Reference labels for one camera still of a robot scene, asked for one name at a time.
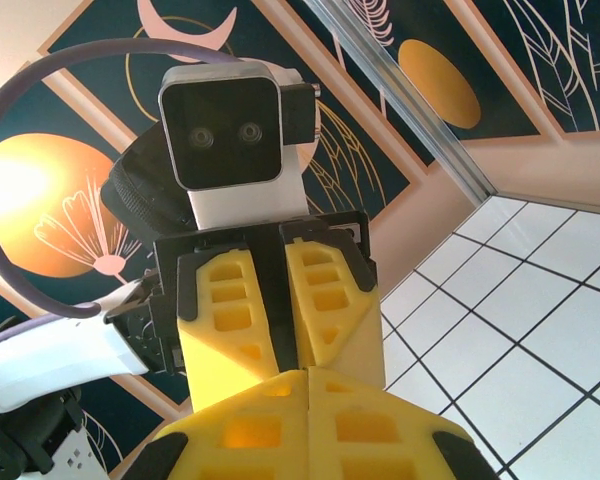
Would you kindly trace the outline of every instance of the camera lens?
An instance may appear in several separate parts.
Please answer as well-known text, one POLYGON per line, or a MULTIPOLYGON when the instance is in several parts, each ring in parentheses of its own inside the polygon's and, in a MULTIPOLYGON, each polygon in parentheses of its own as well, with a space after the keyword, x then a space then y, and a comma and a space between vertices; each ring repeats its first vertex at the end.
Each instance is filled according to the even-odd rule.
POLYGON ((245 123, 238 132, 240 140, 250 145, 256 144, 262 138, 262 129, 253 122, 245 123))
POLYGON ((208 128, 194 128, 189 134, 189 142, 193 148, 210 148, 213 145, 213 133, 208 128))

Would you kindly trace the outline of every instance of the black grout line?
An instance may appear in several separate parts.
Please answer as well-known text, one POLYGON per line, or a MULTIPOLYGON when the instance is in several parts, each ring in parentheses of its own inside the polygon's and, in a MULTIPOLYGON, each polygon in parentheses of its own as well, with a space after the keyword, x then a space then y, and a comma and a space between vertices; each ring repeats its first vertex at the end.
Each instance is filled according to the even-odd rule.
POLYGON ((563 413, 560 417, 558 417, 558 420, 554 421, 551 425, 549 425, 546 429, 544 429, 542 431, 542 433, 540 433, 540 435, 538 435, 532 442, 529 443, 529 445, 527 445, 520 452, 518 452, 518 454, 516 454, 511 460, 509 460, 509 462, 507 462, 507 464, 505 465, 505 468, 511 467, 511 465, 514 462, 516 462, 517 460, 519 460, 525 453, 527 453, 529 450, 531 450, 531 448, 533 448, 535 445, 537 445, 537 443, 540 440, 542 440, 542 438, 544 438, 551 430, 553 430, 556 426, 558 426, 560 424, 560 422, 562 422, 564 419, 566 419, 571 413, 573 413, 573 411, 576 408, 578 408, 580 405, 582 405, 585 401, 592 400, 592 401, 594 401, 596 404, 598 404, 600 406, 600 400, 597 399, 597 398, 595 398, 595 397, 593 397, 593 394, 599 388, 600 388, 600 381, 598 383, 596 383, 593 386, 593 388, 591 388, 591 390, 586 391, 585 395, 581 399, 579 399, 565 413, 563 413))
MULTIPOLYGON (((514 214, 513 214, 513 215, 512 215, 512 216, 509 218, 509 220, 507 220, 507 221, 506 221, 506 222, 505 222, 505 223, 502 225, 502 227, 504 227, 504 225, 506 225, 507 223, 509 223, 513 217, 515 217, 515 216, 516 216, 518 213, 520 213, 522 210, 524 210, 524 208, 525 208, 527 205, 529 205, 529 202, 528 202, 527 200, 516 200, 516 201, 518 201, 518 202, 521 202, 521 203, 523 203, 524 205, 522 205, 522 207, 520 207, 520 209, 519 209, 518 211, 516 211, 516 213, 514 213, 514 214)), ((455 232, 457 232, 458 230, 460 230, 462 227, 464 227, 464 226, 465 226, 467 223, 469 223, 469 221, 470 221, 470 220, 471 220, 473 217, 475 217, 476 215, 478 215, 478 214, 480 213, 480 210, 482 210, 482 208, 485 206, 485 204, 486 204, 486 201, 485 201, 485 202, 483 202, 483 203, 482 203, 482 205, 480 205, 480 207, 478 207, 476 210, 474 210, 474 212, 473 212, 471 215, 469 215, 469 217, 468 217, 468 218, 467 218, 467 219, 466 219, 464 222, 462 222, 460 225, 458 225, 458 227, 457 227, 457 228, 454 230, 454 233, 455 233, 455 232)))
POLYGON ((500 473, 502 473, 503 471, 511 468, 511 466, 516 461, 518 461, 524 454, 526 454, 529 450, 531 450, 533 447, 535 447, 538 444, 538 442, 540 442, 540 440, 542 440, 551 430, 553 430, 556 426, 558 426, 564 419, 566 419, 569 415, 571 415, 574 412, 574 410, 576 408, 578 408, 580 405, 582 405, 586 400, 587 400, 586 396, 583 396, 582 398, 578 399, 576 401, 576 403, 571 405, 565 412, 562 413, 562 415, 560 415, 553 422, 551 422, 551 424, 549 424, 549 426, 547 428, 545 428, 536 438, 534 438, 531 442, 529 442, 529 444, 526 447, 524 447, 517 454, 515 454, 511 460, 506 462, 504 467, 502 468, 502 470, 500 470, 498 472, 498 475, 500 475, 500 473))
MULTIPOLYGON (((455 235, 455 236, 457 236, 457 237, 459 237, 459 238, 460 238, 460 235, 458 235, 457 233, 454 233, 453 235, 455 235)), ((441 285, 444 285, 444 284, 447 282, 447 280, 449 280, 449 279, 450 279, 451 277, 453 277, 453 276, 454 276, 456 273, 458 273, 458 271, 459 271, 459 270, 460 270, 462 267, 464 267, 464 266, 467 264, 467 262, 468 262, 469 260, 471 260, 473 257, 475 257, 475 256, 476 256, 476 254, 477 254, 479 251, 480 251, 480 247, 476 248, 476 251, 475 251, 475 252, 473 252, 471 255, 469 255, 469 257, 468 257, 468 258, 467 258, 467 259, 466 259, 464 262, 462 262, 458 268, 456 268, 456 269, 455 269, 453 272, 451 272, 451 273, 450 273, 450 274, 447 276, 447 278, 445 278, 445 279, 444 279, 444 281, 441 283, 441 285)), ((416 270, 415 270, 415 272, 416 272, 416 273, 419 273, 420 275, 422 275, 422 273, 420 273, 420 270, 418 270, 418 269, 416 269, 416 270)), ((440 287, 440 285, 436 284, 435 282, 431 282, 431 283, 433 283, 433 285, 434 285, 434 286, 436 286, 436 287, 438 287, 438 288, 440 287)))
MULTIPOLYGON (((413 273, 412 273, 412 275, 416 275, 416 276, 417 276, 417 275, 420 275, 420 272, 418 272, 417 270, 414 270, 414 271, 413 271, 413 273)), ((407 316, 406 316, 406 317, 405 317, 405 318, 404 318, 404 319, 403 319, 403 320, 402 320, 402 321, 401 321, 401 322, 400 322, 398 325, 396 325, 396 326, 395 326, 395 328, 396 328, 396 329, 398 329, 398 327, 399 327, 400 325, 402 325, 404 322, 406 322, 406 321, 409 319, 409 317, 411 317, 411 316, 412 316, 414 313, 416 313, 416 312, 418 311, 418 309, 419 309, 419 308, 420 308, 422 305, 424 305, 424 304, 427 302, 427 300, 429 300, 431 297, 433 297, 437 291, 438 291, 438 287, 437 287, 437 286, 435 286, 435 288, 434 288, 433 292, 431 292, 429 295, 427 295, 427 298, 425 298, 425 299, 424 299, 422 302, 420 302, 420 303, 418 304, 418 306, 417 306, 416 308, 414 308, 414 309, 411 311, 411 313, 409 313, 409 315, 407 315, 407 316)))
MULTIPOLYGON (((454 324, 454 325, 453 325, 453 326, 452 326, 452 327, 451 327, 449 330, 447 330, 447 332, 446 332, 444 335, 442 335, 442 337, 440 337, 440 338, 439 338, 439 339, 438 339, 438 340, 437 340, 437 341, 436 341, 436 342, 435 342, 435 343, 434 343, 434 344, 433 344, 431 347, 429 347, 429 348, 428 348, 428 349, 427 349, 427 350, 426 350, 426 351, 425 351, 425 352, 424 352, 422 355, 420 355, 420 356, 416 355, 416 359, 424 357, 424 356, 425 356, 427 353, 429 353, 431 350, 433 350, 433 349, 434 349, 434 348, 435 348, 435 347, 436 347, 436 346, 437 346, 437 345, 438 345, 440 342, 442 342, 442 340, 443 340, 443 339, 444 339, 444 338, 445 338, 447 335, 449 335, 449 334, 451 333, 451 331, 452 331, 453 329, 455 329, 455 328, 456 328, 458 325, 460 325, 460 324, 462 323, 462 321, 463 321, 465 318, 467 318, 467 317, 469 316, 469 314, 470 314, 470 313, 471 313, 471 312, 467 312, 467 313, 465 313, 465 314, 462 316, 462 318, 461 318, 460 320, 458 320, 458 321, 457 321, 457 322, 456 322, 456 323, 455 323, 455 324, 454 324)), ((400 337, 400 340, 402 340, 402 342, 406 344, 406 340, 404 339, 404 337, 403 337, 401 334, 399 335, 399 337, 400 337)), ((415 365, 417 365, 417 363, 418 363, 418 362, 414 363, 414 364, 413 364, 413 365, 411 365, 409 368, 407 368, 407 369, 406 369, 404 372, 402 372, 402 373, 401 373, 401 374, 398 376, 398 378, 396 378, 396 379, 395 379, 393 382, 391 382, 391 384, 390 384, 390 385, 387 387, 387 389, 389 389, 389 388, 393 387, 393 386, 394 386, 394 385, 395 385, 395 384, 398 382, 398 380, 400 380, 400 379, 401 379, 401 378, 402 378, 404 375, 406 375, 406 374, 407 374, 407 372, 408 372, 409 370, 411 370, 411 369, 412 369, 412 368, 413 368, 415 365)))
POLYGON ((389 324, 389 328, 391 328, 391 331, 390 331, 390 332, 389 332, 389 334, 387 335, 387 337, 388 337, 388 336, 389 336, 389 335, 391 335, 393 332, 395 332, 395 330, 396 330, 396 327, 394 327, 394 326, 393 326, 393 323, 391 323, 391 320, 389 320, 389 319, 387 318, 387 316, 386 316, 384 313, 382 313, 382 309, 380 310, 380 316, 381 316, 381 320, 384 320, 385 322, 387 322, 387 323, 389 324))
MULTIPOLYGON (((520 208, 511 218, 509 218, 509 220, 507 220, 507 222, 505 222, 505 224, 503 224, 502 227, 500 227, 500 229, 498 229, 496 231, 496 233, 494 233, 488 240, 487 242, 489 242, 495 235, 497 235, 499 233, 500 230, 502 230, 516 215, 518 215, 518 213, 520 213, 525 207, 526 205, 528 205, 528 202, 522 207, 520 208)), ((447 396, 447 398, 450 400, 450 404, 445 407, 441 412, 440 415, 443 415, 446 411, 449 410, 449 408, 451 408, 452 406, 455 406, 456 409, 460 412, 460 414, 464 417, 464 419, 467 421, 467 423, 471 426, 471 428, 473 428, 476 432, 476 434, 481 438, 481 440, 485 443, 485 445, 487 446, 487 448, 489 448, 489 450, 491 451, 492 454, 494 454, 494 456, 496 457, 496 459, 501 462, 504 467, 498 472, 498 475, 500 475, 503 472, 507 472, 509 473, 509 475, 511 475, 515 480, 517 480, 517 477, 515 476, 515 474, 511 471, 510 467, 511 465, 518 460, 522 455, 524 455, 524 453, 526 453, 527 451, 529 451, 529 449, 531 449, 535 444, 537 444, 546 434, 548 434, 556 425, 558 425, 562 420, 564 420, 564 418, 566 418, 571 412, 573 412, 575 410, 575 408, 577 408, 579 405, 581 405, 586 399, 590 399, 593 402, 595 402, 598 406, 600 406, 600 400, 596 397, 593 396, 593 393, 600 388, 600 382, 591 390, 589 390, 588 392, 583 389, 582 387, 580 387, 578 384, 576 384, 573 380, 571 380, 568 376, 564 375, 562 372, 560 372, 559 370, 557 370, 556 368, 554 368, 553 366, 551 366, 550 364, 548 364, 546 361, 544 361, 543 359, 541 359, 539 356, 537 356, 535 353, 533 353, 532 351, 530 351, 527 347, 521 345, 521 342, 523 340, 525 340, 533 331, 535 331, 539 325, 541 323, 543 323, 547 318, 549 318, 553 313, 555 313, 555 311, 560 308, 560 306, 562 306, 567 299, 569 299, 576 291, 578 291, 581 287, 585 287, 585 288, 590 288, 592 290, 598 291, 600 293, 600 288, 598 287, 594 287, 591 285, 586 285, 586 282, 589 281, 599 270, 600 270, 600 265, 591 273, 589 274, 584 280, 579 281, 577 279, 573 279, 567 275, 561 274, 560 272, 556 272, 554 270, 551 270, 549 268, 543 267, 541 265, 537 265, 533 262, 530 262, 528 259, 534 254, 536 253, 536 251, 538 249, 540 249, 551 237, 553 237, 553 235, 555 235, 569 220, 571 220, 574 215, 576 215, 578 213, 578 211, 574 211, 565 221, 562 222, 562 224, 560 224, 560 226, 558 226, 544 241, 542 241, 529 255, 527 255, 526 258, 521 259, 515 255, 509 254, 508 252, 504 252, 499 250, 498 248, 495 247, 491 247, 489 245, 486 245, 486 243, 481 243, 479 241, 476 241, 472 238, 466 237, 462 234, 458 234, 457 232, 454 233, 454 235, 457 235, 460 238, 464 238, 466 240, 469 240, 473 243, 476 243, 478 245, 480 245, 481 247, 487 247, 487 248, 491 248, 494 251, 497 251, 499 253, 502 253, 504 255, 507 255, 509 257, 512 257, 514 259, 517 259, 519 261, 521 261, 521 263, 512 270, 512 272, 509 273, 509 275, 507 275, 502 281, 500 281, 498 283, 498 285, 496 285, 487 295, 485 295, 482 300, 480 302, 478 302, 478 304, 476 304, 476 306, 474 308, 469 308, 467 305, 464 304, 464 302, 459 301, 457 298, 455 298, 453 295, 451 295, 449 292, 447 292, 446 290, 444 290, 441 286, 437 285, 435 282, 431 281, 430 279, 428 279, 425 275, 423 275, 421 272, 414 270, 415 273, 419 274, 422 278, 424 278, 425 280, 429 281, 434 287, 436 287, 437 289, 441 290, 443 293, 449 295, 452 299, 454 299, 455 301, 457 301, 460 305, 462 305, 464 308, 467 308, 467 310, 469 311, 469 313, 473 313, 474 315, 476 315, 478 318, 480 318, 482 321, 484 321, 486 324, 488 324, 489 326, 491 326, 492 328, 494 328, 496 331, 498 331, 500 334, 502 334, 505 338, 507 338, 508 340, 513 342, 513 346, 508 349, 505 354, 500 357, 494 364, 492 364, 486 372, 484 372, 482 375, 480 375, 478 377, 478 379, 476 379, 474 382, 472 382, 472 384, 466 388, 460 395, 458 395, 456 397, 456 399, 454 400, 451 395, 449 394, 449 392, 447 392, 447 390, 444 388, 444 386, 441 384, 441 382, 437 379, 437 377, 433 374, 433 372, 426 366, 426 364, 423 362, 422 357, 424 357, 429 351, 431 351, 437 344, 439 344, 443 338, 445 338, 453 329, 455 329, 467 316, 469 313, 467 313, 467 315, 465 315, 459 322, 457 322, 451 329, 449 329, 449 331, 447 331, 447 333, 445 333, 443 335, 442 338, 440 338, 432 347, 430 347, 421 357, 418 356, 415 351, 411 348, 411 346, 408 344, 408 342, 402 337, 402 335, 400 334, 400 332, 397 331, 397 328, 395 328, 394 332, 398 335, 398 337, 404 342, 404 344, 407 346, 407 348, 409 349, 409 351, 411 352, 412 355, 414 355, 414 357, 416 358, 416 363, 414 363, 413 365, 411 365, 399 378, 401 378, 403 375, 405 375, 411 368, 415 367, 415 365, 420 364, 425 371, 427 372, 427 374, 434 380, 434 382, 437 384, 437 386, 442 390, 442 392, 445 394, 445 396, 447 396), (483 318, 481 315, 477 314, 474 309, 477 308, 483 301, 485 301, 485 299, 491 295, 493 293, 493 291, 495 291, 507 278, 509 278, 518 268, 520 268, 522 266, 522 264, 527 263, 529 265, 535 266, 537 268, 540 268, 542 270, 545 270, 549 273, 553 273, 555 275, 558 275, 559 277, 565 278, 571 282, 575 282, 576 288, 574 288, 568 295, 566 295, 560 302, 558 302, 558 304, 556 306, 554 306, 551 311, 549 311, 549 313, 547 313, 539 322, 536 323, 536 325, 534 325, 533 328, 531 328, 525 335, 523 335, 518 341, 515 341, 512 337, 510 337, 509 335, 505 334, 503 331, 501 331, 499 328, 495 327, 493 324, 491 324, 491 322, 489 322, 488 320, 486 320, 485 318, 483 318), (578 400, 571 408, 569 408, 566 412, 563 413, 563 415, 561 415, 556 421, 554 421, 552 424, 549 425, 549 427, 547 427, 538 437, 536 437, 532 442, 529 443, 529 445, 527 445, 524 449, 522 449, 516 456, 514 456, 509 462, 504 462, 504 460, 502 459, 502 457, 500 457, 500 455, 498 454, 498 452, 493 448, 493 446, 491 446, 491 444, 487 441, 487 439, 484 437, 484 435, 477 429, 477 427, 475 426, 475 424, 468 418, 468 416, 464 413, 464 411, 460 408, 460 406, 457 404, 457 401, 460 399, 460 397, 462 397, 468 390, 470 390, 478 381, 480 381, 491 369, 493 369, 504 357, 506 357, 512 350, 514 350, 515 348, 519 347, 522 351, 524 351, 525 353, 527 353, 528 355, 530 355, 532 358, 534 358, 536 361, 538 361, 538 363, 540 363, 541 365, 545 366, 546 368, 548 368, 550 371, 552 371, 554 374, 558 375, 561 379, 565 380, 567 383, 569 383, 572 387, 576 388, 578 391, 580 391, 581 393, 584 393, 583 398, 581 398, 580 400, 578 400)), ((464 265, 471 259, 473 258, 478 252, 480 251, 480 248, 478 250, 476 250, 476 252, 474 252, 467 260, 465 260, 465 262, 463 262, 462 265, 460 265, 460 267, 458 267, 449 277, 447 277, 447 279, 443 282, 446 283, 451 277, 453 277, 462 267, 464 267, 464 265)), ((422 304, 420 304, 411 314, 413 314, 418 308, 420 308, 422 304)))
POLYGON ((422 358, 418 357, 418 355, 416 355, 415 351, 413 350, 413 348, 411 348, 411 345, 409 345, 407 343, 407 341, 402 337, 402 335, 400 335, 400 332, 396 331, 396 334, 402 338, 402 341, 405 343, 405 345, 407 346, 407 348, 409 349, 409 351, 411 352, 411 354, 416 358, 416 364, 420 364, 422 366, 422 368, 424 368, 424 370, 427 372, 427 374, 431 377, 431 379, 436 383, 436 385, 438 386, 438 388, 442 391, 442 393, 445 394, 445 396, 449 399, 449 401, 451 402, 452 405, 454 405, 458 411, 460 412, 460 415, 462 415, 462 417, 465 419, 465 421, 469 424, 469 426, 471 426, 471 428, 476 432, 476 434, 478 435, 478 437, 480 437, 480 440, 482 440, 482 442, 487 446, 487 448, 491 451, 491 453, 493 454, 493 456, 496 458, 496 460, 498 460, 498 462, 500 462, 501 464, 505 464, 504 459, 500 456, 500 454, 496 451, 496 449, 491 445, 491 443, 487 440, 487 438, 480 432, 480 430, 478 429, 478 427, 476 427, 476 425, 473 423, 473 421, 469 418, 469 416, 464 413, 464 410, 462 410, 460 408, 459 405, 457 405, 455 403, 455 401, 453 400, 453 396, 451 394, 449 394, 449 392, 447 391, 446 388, 444 388, 444 386, 442 385, 442 383, 440 382, 440 380, 438 380, 438 378, 433 374, 433 372, 429 369, 429 367, 427 367, 425 365, 425 363, 422 361, 422 358))
POLYGON ((544 266, 542 266, 542 265, 539 265, 539 264, 537 264, 537 263, 530 262, 529 260, 523 260, 523 259, 521 259, 520 257, 517 257, 516 255, 513 255, 513 254, 511 254, 511 253, 509 253, 509 252, 505 252, 504 250, 500 250, 500 249, 498 249, 498 248, 495 248, 495 247, 492 247, 492 246, 490 246, 490 245, 483 245, 483 244, 479 243, 478 241, 476 241, 476 240, 473 240, 473 239, 471 239, 471 238, 468 238, 468 237, 463 237, 463 238, 466 238, 467 240, 470 240, 470 241, 474 242, 474 243, 475 243, 475 244, 477 244, 477 245, 482 245, 482 247, 489 248, 489 249, 491 249, 491 250, 494 250, 494 251, 496 251, 496 252, 498 252, 498 253, 501 253, 501 254, 503 254, 503 255, 506 255, 506 256, 508 256, 508 257, 510 257, 510 258, 514 258, 514 259, 516 259, 516 260, 522 261, 522 264, 527 264, 527 265, 530 265, 530 266, 532 266, 532 267, 536 267, 536 268, 538 268, 538 269, 540 269, 540 270, 544 270, 545 272, 552 273, 553 275, 556 275, 556 276, 558 276, 558 277, 561 277, 561 278, 563 278, 563 279, 565 279, 565 280, 569 280, 569 281, 570 281, 570 282, 572 282, 572 283, 576 283, 578 286, 584 286, 584 287, 587 287, 587 288, 589 288, 589 289, 591 289, 591 290, 595 290, 596 292, 600 293, 600 288, 599 288, 599 287, 596 287, 596 286, 594 286, 594 285, 590 285, 590 284, 588 284, 588 283, 587 283, 589 280, 591 280, 591 278, 592 278, 592 277, 593 277, 593 276, 594 276, 596 273, 598 273, 598 272, 600 271, 600 265, 598 265, 598 266, 596 267, 596 269, 595 269, 595 270, 594 270, 592 273, 590 273, 589 275, 587 275, 587 277, 586 277, 584 280, 578 280, 577 278, 570 277, 570 276, 568 276, 568 275, 565 275, 564 273, 560 273, 560 272, 557 272, 557 271, 555 271, 555 270, 552 270, 552 269, 550 269, 550 268, 547 268, 547 267, 544 267, 544 266))
POLYGON ((535 198, 533 195, 521 195, 521 197, 516 197, 515 195, 512 194, 508 194, 508 193, 498 193, 497 195, 494 195, 500 198, 506 198, 508 200, 518 200, 519 202, 529 202, 531 204, 536 204, 536 205, 542 205, 545 207, 553 207, 553 208, 557 208, 560 210, 576 210, 578 212, 582 212, 582 213, 589 213, 589 214, 593 214, 593 215, 600 215, 600 212, 597 211, 598 208, 600 208, 599 206, 596 205, 587 205, 584 203, 577 203, 577 202, 567 202, 567 201, 562 201, 562 200, 557 200, 558 204, 552 203, 552 202, 556 202, 556 200, 553 199, 549 199, 549 198, 535 198))

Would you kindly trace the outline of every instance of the tiled floor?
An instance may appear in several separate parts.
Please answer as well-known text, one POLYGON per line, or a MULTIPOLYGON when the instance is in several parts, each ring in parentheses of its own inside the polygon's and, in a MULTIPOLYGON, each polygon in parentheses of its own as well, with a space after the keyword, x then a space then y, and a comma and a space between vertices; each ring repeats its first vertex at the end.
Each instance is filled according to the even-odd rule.
POLYGON ((600 215, 491 198, 382 311, 387 390, 500 478, 600 479, 600 215))

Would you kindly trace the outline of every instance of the robot camera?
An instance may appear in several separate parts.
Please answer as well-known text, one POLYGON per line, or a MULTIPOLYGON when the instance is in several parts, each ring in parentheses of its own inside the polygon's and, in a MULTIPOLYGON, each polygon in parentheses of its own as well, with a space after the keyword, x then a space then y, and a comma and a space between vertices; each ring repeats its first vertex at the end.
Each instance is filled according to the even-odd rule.
POLYGON ((316 96, 297 71, 258 61, 167 71, 158 103, 199 228, 307 212, 296 145, 315 140, 316 96))

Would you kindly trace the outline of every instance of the yellow foam pad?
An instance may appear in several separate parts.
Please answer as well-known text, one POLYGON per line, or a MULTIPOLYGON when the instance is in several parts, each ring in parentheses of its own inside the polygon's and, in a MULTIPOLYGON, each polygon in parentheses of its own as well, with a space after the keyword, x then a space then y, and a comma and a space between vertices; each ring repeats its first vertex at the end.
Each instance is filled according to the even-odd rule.
POLYGON ((163 429, 188 438, 169 480, 307 480, 307 384, 285 372, 163 429))
POLYGON ((198 318, 178 319, 195 411, 279 373, 251 253, 218 255, 196 273, 198 318))
POLYGON ((309 478, 455 480, 432 434, 456 424, 338 372, 308 369, 309 478))
POLYGON ((385 386, 380 299, 358 288, 342 252, 296 239, 286 246, 301 367, 385 386))

